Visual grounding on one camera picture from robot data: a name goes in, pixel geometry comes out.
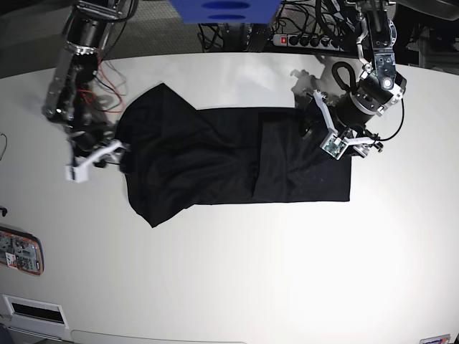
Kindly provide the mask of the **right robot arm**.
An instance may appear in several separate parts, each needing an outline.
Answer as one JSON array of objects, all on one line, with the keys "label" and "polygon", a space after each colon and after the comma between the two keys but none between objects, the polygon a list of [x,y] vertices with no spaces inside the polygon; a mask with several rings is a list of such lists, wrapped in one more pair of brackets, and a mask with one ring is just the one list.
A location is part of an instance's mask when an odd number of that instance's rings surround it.
[{"label": "right robot arm", "polygon": [[68,180],[82,183],[91,166],[118,163],[126,147],[114,138],[115,125],[93,91],[101,55],[113,27],[125,26],[137,1],[74,1],[63,31],[65,44],[42,106],[48,121],[60,125],[70,144]]}]

